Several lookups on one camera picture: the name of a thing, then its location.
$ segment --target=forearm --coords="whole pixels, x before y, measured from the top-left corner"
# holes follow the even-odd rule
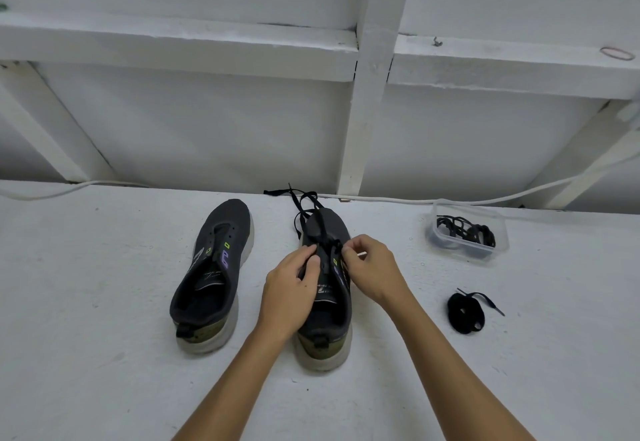
[[[273,333],[256,327],[174,441],[240,439],[262,384],[284,342]]]
[[[385,305],[447,441],[533,440],[476,377],[409,290]]]

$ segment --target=white cable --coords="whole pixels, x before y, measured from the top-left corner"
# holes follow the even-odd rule
[[[78,191],[89,185],[122,185],[122,186],[139,186],[140,188],[149,188],[147,185],[142,185],[141,183],[129,183],[128,181],[85,181],[84,183],[79,183],[77,185],[71,186],[70,188],[66,188],[60,192],[52,193],[51,195],[39,195],[39,196],[28,196],[21,195],[19,193],[14,193],[8,190],[3,190],[0,188],[0,196],[4,196],[10,198],[12,200],[20,200],[20,201],[35,201],[35,200],[44,200],[47,198],[55,198],[56,196],[66,195],[67,193],[72,193],[74,191]]]
[[[635,154],[634,156],[631,156],[629,158],[625,158],[623,160],[616,161],[614,163],[610,163],[610,164],[604,165],[604,166],[596,168],[596,169],[585,171],[583,173],[576,174],[575,176],[570,176],[569,178],[558,179],[557,181],[553,181],[552,183],[546,183],[545,185],[535,186],[534,188],[530,188],[528,190],[524,190],[524,191],[521,191],[519,193],[514,193],[513,195],[502,196],[500,198],[492,198],[492,199],[489,199],[489,200],[477,200],[477,201],[453,201],[453,200],[446,200],[446,199],[443,199],[443,200],[446,201],[447,203],[459,204],[459,205],[489,205],[489,204],[493,204],[493,203],[500,203],[500,202],[503,202],[503,201],[514,200],[516,198],[520,198],[520,197],[523,197],[523,196],[526,196],[526,195],[530,195],[530,194],[538,192],[540,190],[546,190],[547,188],[552,188],[553,186],[558,186],[558,185],[563,185],[565,183],[570,183],[574,179],[579,179],[579,178],[583,178],[585,176],[589,176],[590,174],[597,174],[599,172],[606,171],[608,169],[613,168],[614,166],[618,166],[620,164],[627,163],[629,161],[633,161],[634,159],[636,159],[639,156],[640,156],[640,154]],[[390,202],[390,203],[404,203],[404,204],[413,204],[413,205],[428,205],[428,204],[432,204],[432,203],[436,202],[435,199],[430,199],[430,200],[406,200],[406,199],[402,199],[402,198],[387,198],[387,197],[381,197],[381,196],[330,195],[330,194],[324,194],[324,193],[319,193],[318,196],[322,197],[322,198],[338,198],[338,199],[355,200],[355,201],[387,201],[387,202]]]
[[[553,186],[564,185],[565,183],[570,183],[571,181],[579,178],[583,178],[585,176],[589,176],[590,174],[597,174],[602,171],[606,171],[615,166],[621,165],[623,163],[628,163],[638,158],[640,154],[635,154],[629,158],[625,158],[620,161],[616,161],[614,163],[610,163],[604,166],[601,166],[596,169],[592,169],[589,171],[585,171],[580,174],[576,174],[575,176],[570,176],[569,178],[558,179],[557,181],[553,181],[552,183],[546,183],[545,185],[535,186],[534,188],[530,188],[528,190],[521,191],[519,193],[514,193],[513,195],[502,196],[500,198],[492,198],[489,200],[476,200],[476,201],[454,201],[454,200],[444,200],[451,204],[462,204],[462,205],[489,205],[493,203],[500,203],[503,201],[514,200],[516,198],[520,198],[526,195],[530,195],[532,193],[538,192],[540,190],[546,190],[547,188],[552,188]],[[75,186],[71,186],[70,188],[66,188],[65,190],[57,193],[52,193],[50,195],[40,195],[40,196],[27,196],[21,195],[18,193],[10,192],[8,190],[3,190],[0,188],[0,196],[4,196],[10,198],[12,200],[20,200],[20,201],[35,201],[35,200],[44,200],[47,198],[54,198],[56,196],[66,195],[68,193],[72,193],[74,191],[80,190],[85,186],[89,185],[122,185],[122,186],[138,186],[141,188],[150,188],[148,185],[143,185],[142,183],[129,183],[128,181],[85,181],[84,183],[79,183]],[[320,198],[337,198],[337,199],[345,199],[345,200],[353,200],[353,201],[386,201],[390,203],[404,203],[404,204],[413,204],[413,205],[427,205],[436,202],[437,199],[429,199],[429,200],[407,200],[402,198],[388,198],[383,196],[352,196],[352,195],[331,195],[326,193],[319,193],[318,196]]]

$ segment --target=white floor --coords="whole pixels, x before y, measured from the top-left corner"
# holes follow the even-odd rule
[[[226,347],[190,358],[169,302],[204,218],[233,196],[256,226],[240,319]],[[429,207],[326,204],[352,234],[388,244],[427,312],[537,439],[637,439],[640,216],[504,209],[511,249],[483,267],[429,249]],[[252,329],[264,276],[298,242],[295,212],[288,197],[105,186],[0,197],[0,438],[170,439]],[[484,308],[484,330],[459,335],[444,310],[456,287],[486,293],[506,317]],[[392,323],[357,290],[353,309],[347,362],[310,374],[288,346],[243,439],[443,439]]]

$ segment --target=right hand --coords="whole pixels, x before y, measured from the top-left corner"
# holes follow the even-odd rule
[[[364,259],[358,253],[366,252]],[[342,258],[351,280],[383,308],[399,296],[411,294],[393,253],[369,235],[358,235],[344,244]]]

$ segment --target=hand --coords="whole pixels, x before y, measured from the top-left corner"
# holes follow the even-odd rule
[[[316,299],[320,258],[311,257],[315,251],[315,244],[300,247],[267,274],[258,326],[275,334],[283,343],[304,324]],[[297,275],[307,259],[307,272],[300,280]]]
[[[361,252],[367,253],[366,259],[358,257]],[[398,297],[411,294],[393,253],[369,235],[358,235],[344,244],[342,258],[351,280],[383,308],[387,309]]]

